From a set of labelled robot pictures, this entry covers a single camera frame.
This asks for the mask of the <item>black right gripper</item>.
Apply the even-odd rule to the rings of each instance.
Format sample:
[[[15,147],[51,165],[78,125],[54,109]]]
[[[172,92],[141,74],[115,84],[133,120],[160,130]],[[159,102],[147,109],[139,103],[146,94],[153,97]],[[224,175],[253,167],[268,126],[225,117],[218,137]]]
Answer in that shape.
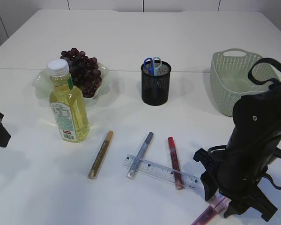
[[[226,148],[221,151],[221,163],[213,153],[221,148],[209,148],[208,151],[200,148],[194,153],[193,160],[205,167],[200,176],[205,201],[219,189],[230,199],[224,218],[242,215],[254,208],[268,222],[278,208],[257,183],[281,141],[281,85],[259,94],[242,96],[234,105],[233,121],[235,128]]]

